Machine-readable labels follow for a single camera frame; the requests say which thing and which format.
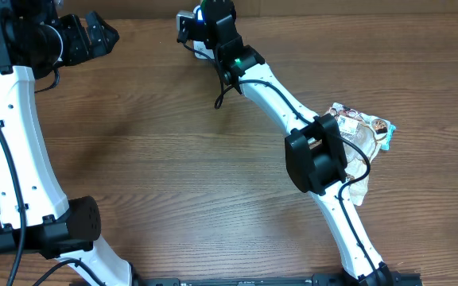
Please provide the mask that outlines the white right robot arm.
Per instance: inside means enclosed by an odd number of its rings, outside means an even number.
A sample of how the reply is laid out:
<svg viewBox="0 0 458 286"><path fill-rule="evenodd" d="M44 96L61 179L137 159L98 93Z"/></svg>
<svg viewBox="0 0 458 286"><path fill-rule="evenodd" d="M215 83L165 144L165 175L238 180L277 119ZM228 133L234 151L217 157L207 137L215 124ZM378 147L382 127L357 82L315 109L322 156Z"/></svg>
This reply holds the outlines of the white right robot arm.
<svg viewBox="0 0 458 286"><path fill-rule="evenodd" d="M285 163L289 178L312 195L334 237L343 265L343 285L392 285L394 278L373 248L349 197L349 186L364 178L347 178L345 149L363 151L342 137L337 120L311 111L276 79L264 57L243 43L236 29L231 1L202 1L196 10L177 14L178 41L201 42L199 56L215 68L221 94L220 108L231 89L254 102L285 136Z"/></svg>

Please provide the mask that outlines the beige porridge pouch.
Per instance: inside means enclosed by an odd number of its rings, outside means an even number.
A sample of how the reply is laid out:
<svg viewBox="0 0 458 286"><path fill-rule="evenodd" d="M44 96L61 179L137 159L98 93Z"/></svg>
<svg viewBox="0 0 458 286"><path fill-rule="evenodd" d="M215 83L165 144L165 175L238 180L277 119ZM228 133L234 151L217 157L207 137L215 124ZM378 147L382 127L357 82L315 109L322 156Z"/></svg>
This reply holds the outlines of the beige porridge pouch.
<svg viewBox="0 0 458 286"><path fill-rule="evenodd" d="M337 120L341 136L361 149L372 162L381 150L381 140L385 138L392 123L337 102L332 104L327 114L331 114ZM363 175L367 170L365 160L348 145L344 144L344 151L347 158L347 178L353 180ZM363 203L368 191L369 178L370 176L348 187L351 201L356 206Z"/></svg>

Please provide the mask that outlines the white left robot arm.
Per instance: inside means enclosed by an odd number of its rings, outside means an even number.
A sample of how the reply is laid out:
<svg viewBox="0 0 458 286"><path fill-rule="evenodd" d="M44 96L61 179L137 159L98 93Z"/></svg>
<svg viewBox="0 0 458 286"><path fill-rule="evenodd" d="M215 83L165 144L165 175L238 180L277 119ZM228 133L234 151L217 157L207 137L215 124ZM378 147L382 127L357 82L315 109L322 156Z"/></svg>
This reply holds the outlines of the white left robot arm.
<svg viewBox="0 0 458 286"><path fill-rule="evenodd" d="M118 31L96 12L59 16L59 2L0 0L0 254L72 267L86 285L139 285L101 234L94 198L69 199L52 170L35 83L109 54Z"/></svg>

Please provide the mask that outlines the teal wipes packet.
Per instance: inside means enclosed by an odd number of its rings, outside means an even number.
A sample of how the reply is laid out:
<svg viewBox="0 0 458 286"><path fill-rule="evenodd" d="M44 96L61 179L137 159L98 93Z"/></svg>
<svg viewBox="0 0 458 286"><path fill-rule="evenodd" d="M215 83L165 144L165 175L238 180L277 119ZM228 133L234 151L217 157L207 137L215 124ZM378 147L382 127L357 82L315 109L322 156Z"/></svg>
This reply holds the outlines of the teal wipes packet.
<svg viewBox="0 0 458 286"><path fill-rule="evenodd" d="M390 124L386 136L384 139L381 140L381 147L380 149L383 151L389 151L390 150L390 142L393 139L394 136L394 131L396 130L396 126L393 124Z"/></svg>

